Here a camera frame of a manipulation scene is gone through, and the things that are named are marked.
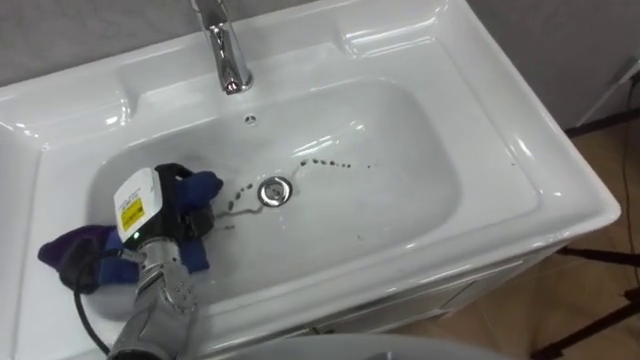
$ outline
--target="white device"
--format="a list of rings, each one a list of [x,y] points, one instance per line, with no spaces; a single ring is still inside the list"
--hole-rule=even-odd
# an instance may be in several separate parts
[[[120,186],[113,196],[118,235],[122,242],[137,238],[138,230],[162,209],[160,176],[143,168]]]

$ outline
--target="black stand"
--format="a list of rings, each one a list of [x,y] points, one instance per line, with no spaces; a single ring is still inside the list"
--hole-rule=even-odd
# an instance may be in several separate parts
[[[640,268],[640,255],[622,254],[612,251],[578,250],[563,248],[557,252],[559,255],[577,256],[584,259],[596,260],[600,262],[629,265]],[[605,329],[610,328],[634,315],[640,314],[640,287],[626,291],[624,297],[629,301],[628,305],[600,318],[591,324],[583,327],[575,333],[566,336],[544,348],[531,354],[533,360],[554,360],[562,357],[563,350],[571,347]]]

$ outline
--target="wooden floor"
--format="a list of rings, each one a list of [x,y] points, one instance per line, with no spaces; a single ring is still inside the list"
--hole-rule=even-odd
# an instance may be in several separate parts
[[[576,248],[630,252],[622,178],[624,136],[635,247],[640,251],[640,121],[573,140],[623,207],[612,226],[584,236]],[[476,303],[438,321],[394,333],[474,344],[518,359],[627,304],[621,294],[638,286],[630,267],[553,255]],[[565,352],[564,359],[640,359],[640,318],[630,319]]]

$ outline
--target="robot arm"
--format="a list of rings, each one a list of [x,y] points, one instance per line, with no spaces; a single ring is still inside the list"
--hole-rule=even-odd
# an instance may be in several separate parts
[[[136,261],[140,278],[134,315],[108,360],[174,360],[188,345],[198,306],[178,244],[201,238],[213,228],[208,204],[222,187],[222,181],[211,173],[215,181],[208,191],[213,193],[194,195],[181,187],[191,175],[178,164],[145,168],[114,196],[118,233],[124,247],[140,257]],[[186,204],[181,203],[185,197]]]
[[[139,252],[146,258],[134,315],[107,359],[173,360],[185,350],[198,311],[193,285],[173,240],[149,239]]]

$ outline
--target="faucet spout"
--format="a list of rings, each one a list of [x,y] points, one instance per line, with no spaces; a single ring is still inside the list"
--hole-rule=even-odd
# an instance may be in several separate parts
[[[227,95],[249,90],[253,74],[240,50],[222,0],[191,0],[216,59],[220,86]]]

